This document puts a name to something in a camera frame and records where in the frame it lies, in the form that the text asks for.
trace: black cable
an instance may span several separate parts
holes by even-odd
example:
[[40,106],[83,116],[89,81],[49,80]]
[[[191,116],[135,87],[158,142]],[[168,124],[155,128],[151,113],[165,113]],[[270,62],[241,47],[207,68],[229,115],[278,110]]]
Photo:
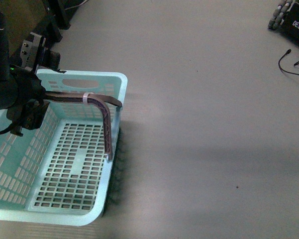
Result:
[[279,63],[278,63],[278,65],[279,65],[279,69],[280,69],[280,71],[282,71],[282,72],[289,73],[289,74],[291,74],[291,75],[299,76],[298,73],[290,72],[290,71],[286,71],[286,70],[284,70],[284,69],[281,67],[281,64],[280,64],[280,63],[281,63],[281,60],[282,60],[286,55],[290,54],[290,52],[291,52],[291,49],[287,50],[287,52],[286,52],[286,53],[279,59]]
[[44,107],[44,105],[39,105],[39,106],[33,108],[32,112],[29,112],[27,115],[18,118],[16,121],[13,121],[7,128],[0,131],[0,135],[10,132],[15,127],[17,127],[22,121],[24,121],[26,118],[28,118],[29,115],[31,115],[31,113],[39,112],[43,107]]

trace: black electronic device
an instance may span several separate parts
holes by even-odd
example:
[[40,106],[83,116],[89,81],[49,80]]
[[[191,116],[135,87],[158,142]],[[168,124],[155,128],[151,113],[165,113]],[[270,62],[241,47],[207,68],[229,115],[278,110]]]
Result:
[[111,155],[110,111],[106,103],[122,107],[114,97],[94,93],[48,92],[36,76],[38,65],[57,70],[58,53],[44,47],[44,37],[32,34],[33,42],[24,41],[21,51],[22,67],[9,64],[9,49],[4,15],[0,12],[0,110],[7,110],[12,123],[0,134],[22,136],[22,128],[40,128],[50,101],[94,105],[103,115],[105,152]]
[[281,29],[299,40],[299,0],[280,0],[268,28]]

